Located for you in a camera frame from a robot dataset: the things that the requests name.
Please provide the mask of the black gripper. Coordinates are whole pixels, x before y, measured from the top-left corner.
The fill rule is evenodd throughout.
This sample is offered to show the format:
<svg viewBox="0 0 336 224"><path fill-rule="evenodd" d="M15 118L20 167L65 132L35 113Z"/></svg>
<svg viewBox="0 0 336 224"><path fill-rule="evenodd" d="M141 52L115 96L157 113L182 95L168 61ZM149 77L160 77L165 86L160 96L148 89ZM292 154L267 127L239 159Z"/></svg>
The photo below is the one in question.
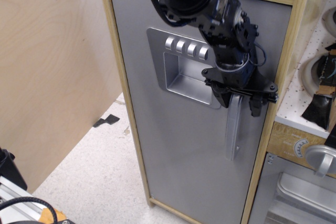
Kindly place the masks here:
<svg viewBox="0 0 336 224"><path fill-rule="evenodd" d="M205 84L211 87L221 106L229 108L232 94L251 97L249 106L251 115L259 117L263 105L276 103L278 87L258 71L256 51L245 54L239 65L215 63L216 67L202 70Z"/></svg>

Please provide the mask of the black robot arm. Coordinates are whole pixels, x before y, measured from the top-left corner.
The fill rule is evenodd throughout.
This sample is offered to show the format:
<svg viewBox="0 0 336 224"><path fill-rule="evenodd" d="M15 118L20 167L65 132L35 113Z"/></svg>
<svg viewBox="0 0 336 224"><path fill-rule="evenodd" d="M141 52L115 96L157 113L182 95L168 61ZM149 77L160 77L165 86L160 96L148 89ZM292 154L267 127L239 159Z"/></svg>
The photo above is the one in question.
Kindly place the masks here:
<svg viewBox="0 0 336 224"><path fill-rule="evenodd" d="M233 94L249 97L251 114L278 99L278 87L259 72L258 27L250 22L239 0L151 0L162 20L172 27L198 28L215 54L215 67L202 71L220 104L229 106Z"/></svg>

